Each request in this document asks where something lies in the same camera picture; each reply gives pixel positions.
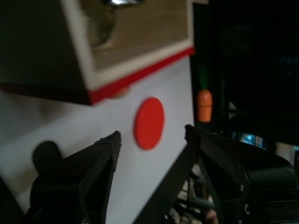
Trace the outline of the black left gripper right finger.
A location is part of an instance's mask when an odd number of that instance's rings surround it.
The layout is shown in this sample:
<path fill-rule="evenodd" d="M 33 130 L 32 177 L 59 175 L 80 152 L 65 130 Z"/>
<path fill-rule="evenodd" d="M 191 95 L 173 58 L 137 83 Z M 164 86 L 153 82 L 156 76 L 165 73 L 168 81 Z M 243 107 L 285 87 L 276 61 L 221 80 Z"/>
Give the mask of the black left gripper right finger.
<path fill-rule="evenodd" d="M 199 154 L 219 224 L 299 224 L 297 177 L 284 158 L 191 125 L 185 141 Z"/>

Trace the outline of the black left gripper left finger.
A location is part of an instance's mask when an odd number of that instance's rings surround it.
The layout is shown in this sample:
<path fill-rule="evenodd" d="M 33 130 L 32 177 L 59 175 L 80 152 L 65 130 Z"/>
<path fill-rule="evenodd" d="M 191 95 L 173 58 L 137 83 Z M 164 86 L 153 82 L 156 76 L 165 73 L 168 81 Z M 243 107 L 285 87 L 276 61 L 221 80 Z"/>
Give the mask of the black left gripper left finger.
<path fill-rule="evenodd" d="M 25 224 L 105 224 L 120 147 L 115 131 L 36 178 Z"/>

